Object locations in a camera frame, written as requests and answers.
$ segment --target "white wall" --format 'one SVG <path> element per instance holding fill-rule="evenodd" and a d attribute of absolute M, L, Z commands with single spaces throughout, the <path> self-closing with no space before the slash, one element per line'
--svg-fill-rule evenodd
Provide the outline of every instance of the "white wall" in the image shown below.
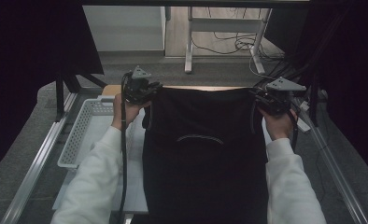
<path fill-rule="evenodd" d="M 164 7 L 83 8 L 98 51 L 164 50 Z"/>

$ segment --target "white tray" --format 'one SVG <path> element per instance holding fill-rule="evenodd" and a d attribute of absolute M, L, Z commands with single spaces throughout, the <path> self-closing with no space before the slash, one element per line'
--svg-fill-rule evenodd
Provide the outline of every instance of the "white tray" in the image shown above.
<path fill-rule="evenodd" d="M 99 96 L 97 99 L 84 101 L 73 129 L 68 135 L 58 166 L 77 170 L 79 164 L 106 132 L 113 119 L 113 96 Z"/>

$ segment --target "black cloth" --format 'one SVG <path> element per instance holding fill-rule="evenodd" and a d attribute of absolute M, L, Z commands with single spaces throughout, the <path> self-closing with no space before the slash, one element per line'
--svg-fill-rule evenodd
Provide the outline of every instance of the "black cloth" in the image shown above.
<path fill-rule="evenodd" d="M 164 88 L 157 95 L 143 120 L 151 220 L 266 223 L 267 158 L 253 104 L 248 89 Z"/>

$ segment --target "wire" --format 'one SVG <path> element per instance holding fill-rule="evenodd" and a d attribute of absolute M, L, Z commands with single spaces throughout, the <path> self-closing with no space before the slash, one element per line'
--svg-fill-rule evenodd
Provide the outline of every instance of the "wire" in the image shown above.
<path fill-rule="evenodd" d="M 292 151 L 295 152 L 295 147 L 297 145 L 297 137 L 298 137 L 298 117 L 297 119 L 291 114 L 291 111 L 289 110 L 287 112 L 287 115 L 289 116 L 291 123 L 292 123 L 292 140 L 291 140 L 291 147 Z"/>
<path fill-rule="evenodd" d="M 326 132 L 326 135 L 327 135 L 327 140 L 326 140 L 326 145 L 318 150 L 318 157 L 316 158 L 316 161 L 315 161 L 316 168 L 318 169 L 318 176 L 320 178 L 320 184 L 321 184 L 321 187 L 323 189 L 323 195 L 321 196 L 321 199 L 319 201 L 320 203 L 323 201 L 324 196 L 326 195 L 326 189 L 324 188 L 323 178 L 321 177 L 321 171 L 320 171 L 320 168 L 318 167 L 318 158 L 320 157 L 321 151 L 323 151 L 330 144 L 330 134 L 329 134 L 329 129 L 327 127 L 327 122 L 326 122 L 326 119 L 325 119 L 324 110 L 321 110 L 321 116 L 323 117 L 323 122 L 324 122 L 324 127 L 325 127 L 325 130 L 326 130 L 325 132 Z"/>
<path fill-rule="evenodd" d="M 126 190 L 127 190 L 127 183 L 128 183 L 128 171 L 127 171 L 127 154 L 126 154 L 126 100 L 125 100 L 125 81 L 128 76 L 130 76 L 132 73 L 126 73 L 122 77 L 122 81 L 120 84 L 120 92 L 121 92 L 121 101 L 120 101 L 120 117 L 121 117 L 121 132 L 120 132 L 120 148 L 122 151 L 122 162 L 123 162 L 123 189 L 122 189 L 122 196 L 120 199 L 120 210 L 118 212 L 118 222 L 122 220 L 123 216 L 123 206 L 125 205 L 125 199 L 126 199 Z"/>
<path fill-rule="evenodd" d="M 263 45 L 262 44 L 260 44 L 260 57 L 262 57 L 262 58 L 266 58 L 266 59 L 269 59 L 269 60 L 271 60 L 271 61 L 282 61 L 282 60 L 285 60 L 285 54 L 284 53 L 282 53 L 282 52 L 280 52 L 280 49 L 278 49 L 278 51 L 279 51 L 279 53 L 277 54 L 279 57 L 277 57 L 277 58 L 272 58 L 273 56 L 271 56 L 271 55 L 267 55 L 266 53 L 265 53 L 265 51 L 263 50 Z"/>
<path fill-rule="evenodd" d="M 325 30 L 326 27 L 328 27 L 328 25 L 331 23 L 333 15 L 331 15 L 330 18 L 328 18 L 323 24 L 320 25 L 320 27 L 323 27 L 322 29 L 318 29 L 318 32 L 316 34 L 313 35 L 313 38 L 308 41 L 306 43 L 305 46 L 303 46 L 302 49 L 298 50 L 297 52 L 289 55 L 287 53 L 284 54 L 284 60 L 286 62 L 289 62 L 290 64 L 294 64 L 296 62 L 301 62 L 304 60 L 304 58 L 307 57 L 307 55 L 309 53 L 312 52 L 312 49 L 317 45 L 317 43 L 320 41 L 320 39 L 323 37 L 323 31 Z M 297 71 L 295 71 L 294 73 L 285 76 L 286 79 L 288 80 L 293 80 L 294 78 L 297 78 L 298 76 L 300 76 L 304 71 L 307 70 L 307 68 L 309 67 L 309 64 L 305 64 L 303 67 L 301 67 L 300 69 L 298 69 Z M 260 81 L 257 85 L 260 85 L 260 83 L 265 83 L 268 80 L 262 80 Z"/>
<path fill-rule="evenodd" d="M 198 49 L 205 49 L 205 50 L 209 50 L 209 51 L 215 52 L 215 53 L 217 53 L 217 54 L 233 54 L 233 53 L 235 53 L 235 52 L 237 52 L 237 51 L 239 51 L 239 50 L 240 50 L 240 49 L 236 49 L 236 50 L 234 50 L 234 51 L 230 51 L 230 52 L 219 52 L 219 51 L 215 51 L 215 50 L 213 50 L 213 49 L 208 49 L 208 48 L 199 47 L 198 45 L 196 45 L 196 44 L 195 44 L 195 42 L 193 41 L 193 39 L 191 39 L 191 41 L 192 41 L 192 44 L 193 44 L 196 48 L 198 48 Z"/>
<path fill-rule="evenodd" d="M 212 18 L 210 7 L 206 7 L 205 10 L 206 10 L 209 18 Z M 245 11 L 243 12 L 243 15 L 242 15 L 242 19 L 244 19 L 246 17 L 247 10 L 248 9 L 245 8 Z M 238 14 L 239 14 L 239 9 L 236 7 L 234 9 L 234 14 L 232 15 L 232 17 L 236 16 L 236 18 L 237 18 Z M 207 48 L 200 48 L 200 49 L 206 49 L 206 50 L 218 53 L 218 54 L 232 54 L 232 53 L 236 53 L 237 51 L 248 51 L 250 49 L 250 46 L 253 46 L 254 42 L 255 42 L 255 38 L 249 38 L 250 36 L 254 36 L 254 35 L 239 35 L 239 33 L 236 33 L 235 36 L 231 36 L 231 37 L 218 37 L 216 32 L 213 32 L 213 34 L 214 34 L 214 37 L 216 37 L 218 40 L 229 40 L 229 39 L 234 39 L 235 38 L 236 40 L 234 42 L 234 46 L 235 46 L 235 49 L 237 49 L 237 50 L 236 51 L 231 51 L 231 52 L 218 52 L 218 51 L 215 51 L 213 49 L 207 49 Z M 252 40 L 253 43 L 242 41 L 242 40 L 246 40 L 246 39 L 247 40 Z"/>
<path fill-rule="evenodd" d="M 237 14 L 239 13 L 239 9 L 237 7 L 230 7 L 230 12 L 233 12 L 234 14 L 231 16 L 231 18 L 236 17 L 237 18 Z"/>
<path fill-rule="evenodd" d="M 255 75 L 255 76 L 257 76 L 257 77 L 265 77 L 265 78 L 270 78 L 270 79 L 276 80 L 276 78 L 268 77 L 268 76 L 264 76 L 264 75 L 261 75 L 261 74 L 258 74 L 258 73 L 256 73 L 256 72 L 254 72 L 254 71 L 253 71 L 253 69 L 251 68 L 251 60 L 254 62 L 253 57 L 251 57 L 251 58 L 250 58 L 250 66 L 249 66 L 250 71 L 251 71 L 251 73 L 252 73 L 252 74 L 254 74 L 254 75 Z"/>

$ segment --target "white sleeve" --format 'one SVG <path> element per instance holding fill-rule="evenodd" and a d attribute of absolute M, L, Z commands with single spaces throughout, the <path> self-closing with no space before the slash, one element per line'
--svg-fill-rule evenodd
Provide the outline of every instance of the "white sleeve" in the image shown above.
<path fill-rule="evenodd" d="M 110 126 L 78 167 L 51 223 L 108 223 L 120 164 L 120 130 Z"/>
<path fill-rule="evenodd" d="M 266 147 L 266 180 L 269 191 L 268 224 L 326 223 L 320 204 L 288 138 Z"/>

